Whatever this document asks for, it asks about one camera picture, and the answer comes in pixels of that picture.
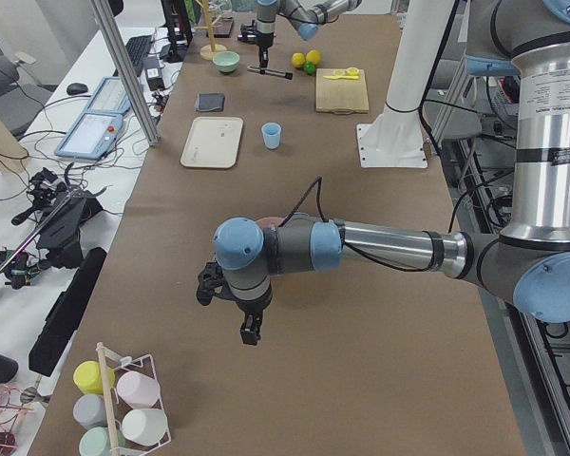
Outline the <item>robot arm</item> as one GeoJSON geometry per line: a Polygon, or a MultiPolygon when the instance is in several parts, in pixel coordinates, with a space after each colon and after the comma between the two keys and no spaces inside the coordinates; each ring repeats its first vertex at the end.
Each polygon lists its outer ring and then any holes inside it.
{"type": "Polygon", "coordinates": [[[322,1],[306,9],[297,0],[256,1],[256,44],[259,70],[269,65],[269,50],[274,44],[276,18],[284,17],[305,41],[313,38],[320,26],[335,21],[344,12],[356,10],[361,0],[322,1]]]}
{"type": "Polygon", "coordinates": [[[405,273],[473,283],[545,323],[570,321],[570,1],[474,1],[466,62],[474,75],[521,76],[509,222],[496,234],[397,230],[291,211],[261,227],[224,221],[197,299],[243,311],[245,344],[260,338],[273,276],[336,268],[346,253],[405,273]]]}

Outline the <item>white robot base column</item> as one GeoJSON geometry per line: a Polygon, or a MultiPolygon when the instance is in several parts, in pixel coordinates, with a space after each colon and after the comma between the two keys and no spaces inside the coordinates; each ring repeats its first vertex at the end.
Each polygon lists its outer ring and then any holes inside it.
{"type": "Polygon", "coordinates": [[[421,102],[456,9],[453,0],[409,3],[384,110],[372,123],[358,125],[357,146],[362,167],[428,166],[421,102]]]}

